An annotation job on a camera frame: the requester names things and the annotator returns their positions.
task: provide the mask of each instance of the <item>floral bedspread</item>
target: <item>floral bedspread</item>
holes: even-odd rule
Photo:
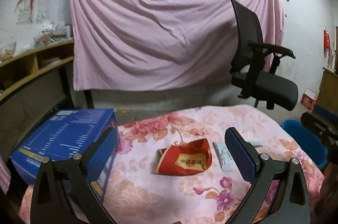
[[[261,141],[258,152],[288,161],[297,157],[305,173],[311,208],[315,206],[323,174],[298,144],[275,121],[247,105],[206,106],[166,114],[119,127],[121,141],[104,199],[119,224],[225,223],[250,188],[235,169],[222,172],[212,142],[224,141],[225,130],[235,127],[246,140]],[[181,140],[207,138],[213,162],[194,176],[154,174],[160,148]],[[265,217],[276,191],[274,181],[255,221]],[[29,223],[32,188],[26,192],[20,216]]]
[[[0,156],[0,190],[7,193],[11,182],[11,173]]]

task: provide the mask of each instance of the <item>wooden cabinet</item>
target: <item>wooden cabinet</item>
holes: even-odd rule
[[[61,60],[43,66],[44,60],[59,57]],[[0,95],[0,104],[37,77],[74,60],[74,41],[32,49],[0,64],[0,85],[7,87]]]
[[[323,68],[317,104],[338,115],[338,74]]]

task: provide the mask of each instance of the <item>red envelope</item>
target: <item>red envelope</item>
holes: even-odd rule
[[[156,172],[165,175],[192,175],[205,172],[211,163],[210,146],[204,138],[184,146],[172,145],[167,148],[159,160]]]

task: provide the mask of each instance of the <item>blue bucket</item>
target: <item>blue bucket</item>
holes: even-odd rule
[[[327,149],[317,136],[304,128],[297,120],[285,120],[281,127],[298,143],[319,169],[324,168],[327,163]]]

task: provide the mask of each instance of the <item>metal bolt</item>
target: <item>metal bolt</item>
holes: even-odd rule
[[[270,158],[270,156],[269,156],[268,154],[266,154],[266,153],[262,153],[262,154],[261,154],[261,158],[262,158],[263,160],[268,160],[268,159]]]
[[[79,160],[81,157],[82,157],[82,154],[80,154],[80,153],[75,153],[73,155],[73,159],[75,159],[75,160]]]
[[[299,164],[299,160],[297,158],[293,158],[292,159],[292,163],[298,165]]]
[[[49,157],[42,158],[42,163],[46,164],[49,162]]]

